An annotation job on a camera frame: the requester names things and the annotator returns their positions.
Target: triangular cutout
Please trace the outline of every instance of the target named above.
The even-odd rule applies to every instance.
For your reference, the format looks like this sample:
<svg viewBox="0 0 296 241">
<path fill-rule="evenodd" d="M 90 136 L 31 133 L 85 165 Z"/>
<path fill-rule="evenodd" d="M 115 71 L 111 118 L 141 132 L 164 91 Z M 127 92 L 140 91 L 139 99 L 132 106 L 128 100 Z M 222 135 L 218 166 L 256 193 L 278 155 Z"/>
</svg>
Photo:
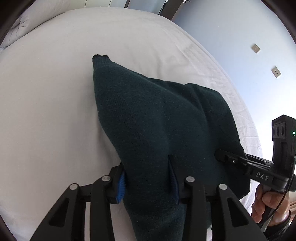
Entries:
<svg viewBox="0 0 296 241">
<path fill-rule="evenodd" d="M 69 198 L 66 198 L 58 210 L 55 212 L 55 214 L 52 216 L 52 218 L 49 221 L 50 226 L 56 226 L 62 228 L 65 225 L 66 220 L 66 214 L 68 210 L 69 205 Z"/>
<path fill-rule="evenodd" d="M 237 207 L 237 205 L 234 203 L 232 198 L 228 198 L 227 203 L 228 203 L 228 207 L 229 207 L 229 211 L 230 211 L 232 226 L 234 228 L 236 228 L 236 227 L 248 225 L 249 224 L 248 220 L 242 214 L 242 212 Z"/>
</svg>

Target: wire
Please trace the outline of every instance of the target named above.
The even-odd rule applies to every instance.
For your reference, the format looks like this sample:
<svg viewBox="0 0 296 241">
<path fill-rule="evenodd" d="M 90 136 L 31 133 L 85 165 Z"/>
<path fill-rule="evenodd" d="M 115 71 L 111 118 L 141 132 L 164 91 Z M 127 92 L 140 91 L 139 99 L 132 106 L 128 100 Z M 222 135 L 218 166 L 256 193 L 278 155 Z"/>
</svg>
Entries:
<svg viewBox="0 0 296 241">
<path fill-rule="evenodd" d="M 283 195 L 283 198 L 281 199 L 281 201 L 279 202 L 279 204 L 277 205 L 277 207 L 276 207 L 276 209 L 275 210 L 273 210 L 273 212 L 262 222 L 262 224 L 261 225 L 259 225 L 259 227 L 261 228 L 262 226 L 263 226 L 263 224 L 265 224 L 265 222 L 267 221 L 267 220 L 269 220 L 275 213 L 276 213 L 276 211 L 279 209 L 279 207 L 281 206 L 281 204 L 282 204 L 282 202 L 284 201 L 284 199 L 285 199 L 285 197 L 286 197 L 286 194 L 287 194 L 287 192 L 289 191 L 289 189 L 290 189 L 290 185 L 291 185 L 291 181 L 292 181 L 292 178 L 290 177 L 289 178 L 289 181 L 288 181 L 288 183 L 287 183 L 287 187 L 286 187 L 286 190 L 285 190 L 285 193 L 284 193 L 284 195 Z"/>
</svg>

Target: black sleeve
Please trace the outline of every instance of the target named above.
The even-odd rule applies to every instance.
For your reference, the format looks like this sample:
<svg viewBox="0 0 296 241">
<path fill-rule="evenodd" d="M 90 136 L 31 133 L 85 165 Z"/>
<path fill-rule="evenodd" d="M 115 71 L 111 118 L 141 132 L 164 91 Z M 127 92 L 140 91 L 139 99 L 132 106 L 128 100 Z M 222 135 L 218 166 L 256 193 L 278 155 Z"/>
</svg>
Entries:
<svg viewBox="0 0 296 241">
<path fill-rule="evenodd" d="M 283 223 L 268 227 L 266 231 L 264 232 L 265 237 L 268 241 L 278 241 L 280 240 L 281 236 L 284 234 L 284 232 L 288 229 L 289 223 L 291 218 L 291 211 L 289 211 L 289 217 L 286 221 Z"/>
</svg>

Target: white bed sheet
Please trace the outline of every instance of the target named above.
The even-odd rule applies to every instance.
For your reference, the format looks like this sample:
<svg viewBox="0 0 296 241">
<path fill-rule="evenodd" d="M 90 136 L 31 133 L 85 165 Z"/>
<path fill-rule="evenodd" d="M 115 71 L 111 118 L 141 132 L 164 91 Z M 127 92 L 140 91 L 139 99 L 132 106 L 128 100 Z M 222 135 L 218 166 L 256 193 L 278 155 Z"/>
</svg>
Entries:
<svg viewBox="0 0 296 241">
<path fill-rule="evenodd" d="M 66 12 L 0 54 L 0 213 L 18 241 L 30 239 L 69 184 L 93 183 L 120 162 L 97 117 L 94 54 L 151 78 L 217 90 L 245 152 L 262 156 L 254 123 L 229 77 L 177 25 L 132 9 Z M 255 188 L 252 182 L 242 199 L 249 212 Z M 124 206 L 111 209 L 116 240 L 135 240 Z"/>
</svg>

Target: device handle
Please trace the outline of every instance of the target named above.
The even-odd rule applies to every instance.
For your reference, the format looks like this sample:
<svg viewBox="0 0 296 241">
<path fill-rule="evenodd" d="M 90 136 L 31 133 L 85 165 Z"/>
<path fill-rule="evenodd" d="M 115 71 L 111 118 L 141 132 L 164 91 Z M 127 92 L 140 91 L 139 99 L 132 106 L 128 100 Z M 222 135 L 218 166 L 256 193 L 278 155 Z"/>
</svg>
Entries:
<svg viewBox="0 0 296 241">
<path fill-rule="evenodd" d="M 262 194 L 262 195 L 264 195 L 266 192 L 269 192 L 269 191 L 271 191 L 271 188 L 270 188 L 269 186 L 263 185 L 263 194 Z M 263 213 L 263 215 L 262 215 L 262 220 L 263 220 L 263 221 L 266 220 L 266 218 L 268 218 L 268 216 L 269 216 L 273 211 L 274 211 L 274 209 L 272 209 L 272 208 L 270 208 L 270 207 L 268 207 L 268 206 L 265 206 L 265 211 L 264 211 L 264 213 Z M 262 223 L 262 220 L 261 220 L 261 222 L 258 224 L 258 225 L 260 225 L 260 226 L 262 225 L 262 227 L 261 227 L 261 231 L 262 231 L 263 233 L 266 231 L 266 229 L 267 229 L 267 227 L 268 227 L 268 225 L 269 225 L 271 219 L 272 219 L 272 217 L 269 218 L 269 219 L 268 219 L 267 221 L 265 221 L 264 223 Z"/>
</svg>

